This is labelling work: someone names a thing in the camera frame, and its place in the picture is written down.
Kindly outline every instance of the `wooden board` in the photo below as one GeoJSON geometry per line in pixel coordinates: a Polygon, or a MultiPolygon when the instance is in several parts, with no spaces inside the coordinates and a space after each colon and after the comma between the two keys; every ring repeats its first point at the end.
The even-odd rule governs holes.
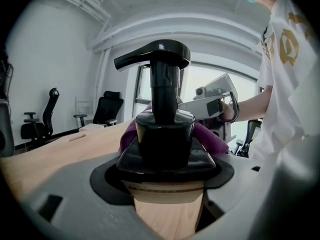
{"type": "MultiPolygon", "coordinates": [[[[0,158],[0,168],[19,201],[59,168],[117,152],[128,122],[64,136],[32,151],[0,158]]],[[[135,200],[138,215],[164,239],[183,239],[195,233],[202,194],[191,203],[157,204],[135,200]]]]}

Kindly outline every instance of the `purple cloth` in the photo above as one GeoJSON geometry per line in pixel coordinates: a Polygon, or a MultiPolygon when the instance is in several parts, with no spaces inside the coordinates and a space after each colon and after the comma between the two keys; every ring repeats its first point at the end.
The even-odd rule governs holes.
{"type": "MultiPolygon", "coordinates": [[[[151,105],[148,105],[145,110],[149,109],[151,109],[151,105]]],[[[136,122],[133,120],[121,137],[119,152],[125,151],[137,136],[136,122]]],[[[200,141],[211,156],[228,152],[227,143],[197,121],[194,124],[193,136],[200,141]]]]}

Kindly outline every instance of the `black soap dispenser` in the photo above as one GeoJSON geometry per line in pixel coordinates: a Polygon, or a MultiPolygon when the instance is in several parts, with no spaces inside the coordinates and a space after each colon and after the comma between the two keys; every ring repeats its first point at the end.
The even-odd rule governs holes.
{"type": "Polygon", "coordinates": [[[195,117],[178,109],[180,70],[191,61],[181,42],[153,41],[114,60],[117,70],[150,67],[152,110],[137,115],[137,138],[116,163],[120,177],[132,182],[184,182],[210,178],[214,161],[193,138],[195,117]]]}

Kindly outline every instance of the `hand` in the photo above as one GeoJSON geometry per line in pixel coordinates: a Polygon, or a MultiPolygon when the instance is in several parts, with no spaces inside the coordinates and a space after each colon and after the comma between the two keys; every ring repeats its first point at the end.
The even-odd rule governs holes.
{"type": "Polygon", "coordinates": [[[223,111],[223,115],[221,116],[221,119],[222,120],[233,119],[235,116],[235,111],[233,107],[231,105],[224,103],[223,101],[221,101],[221,103],[222,103],[222,111],[223,111]]]}

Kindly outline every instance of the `office chair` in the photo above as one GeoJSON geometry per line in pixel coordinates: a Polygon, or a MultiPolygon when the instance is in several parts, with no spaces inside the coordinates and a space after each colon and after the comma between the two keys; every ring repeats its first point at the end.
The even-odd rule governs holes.
{"type": "MultiPolygon", "coordinates": [[[[97,125],[113,126],[116,124],[116,116],[124,103],[120,98],[120,92],[105,91],[103,97],[99,98],[93,123],[97,125]]],[[[86,114],[75,114],[74,118],[80,118],[81,126],[85,126],[84,117],[86,114]]]]}
{"type": "Polygon", "coordinates": [[[249,158],[249,148],[250,148],[250,143],[254,140],[254,138],[259,134],[261,131],[261,121],[259,120],[249,120],[248,121],[248,126],[247,126],[247,133],[246,133],[246,138],[243,143],[241,140],[237,140],[237,148],[234,151],[234,154],[238,157],[244,157],[244,158],[249,158]]]}
{"type": "Polygon", "coordinates": [[[34,118],[35,112],[25,112],[24,115],[29,115],[29,119],[25,119],[21,126],[21,138],[24,140],[32,139],[32,141],[42,142],[43,138],[49,137],[54,132],[51,122],[51,117],[53,114],[53,110],[59,98],[59,92],[57,88],[52,88],[49,92],[50,99],[48,104],[45,107],[45,110],[42,115],[42,122],[38,118],[34,118]]]}

